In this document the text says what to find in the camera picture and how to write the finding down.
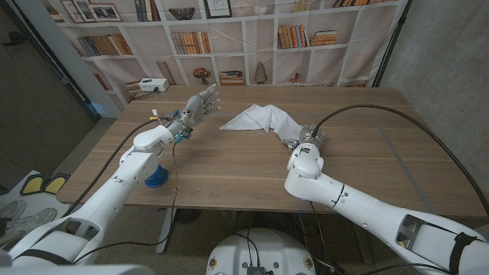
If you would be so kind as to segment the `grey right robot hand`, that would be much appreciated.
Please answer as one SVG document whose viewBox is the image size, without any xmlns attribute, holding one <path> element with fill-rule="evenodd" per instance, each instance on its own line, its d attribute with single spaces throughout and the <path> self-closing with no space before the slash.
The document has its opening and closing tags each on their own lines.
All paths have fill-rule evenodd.
<svg viewBox="0 0 489 275">
<path fill-rule="evenodd" d="M 303 143 L 314 144 L 318 149 L 320 149 L 324 145 L 325 140 L 326 140 L 326 133 L 324 131 L 319 133 L 316 132 L 315 125 L 305 125 L 302 126 L 298 138 L 283 139 L 282 143 L 288 146 L 290 150 L 296 149 L 300 144 Z"/>
</svg>

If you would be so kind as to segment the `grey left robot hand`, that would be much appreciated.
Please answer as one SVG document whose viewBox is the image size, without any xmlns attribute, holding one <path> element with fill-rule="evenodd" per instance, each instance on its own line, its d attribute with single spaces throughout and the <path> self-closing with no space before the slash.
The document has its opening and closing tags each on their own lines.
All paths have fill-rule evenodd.
<svg viewBox="0 0 489 275">
<path fill-rule="evenodd" d="M 167 125 L 167 129 L 176 140 L 188 139 L 193 128 L 203 122 L 203 119 L 221 109 L 216 84 L 189 98 L 184 109 Z"/>
</svg>

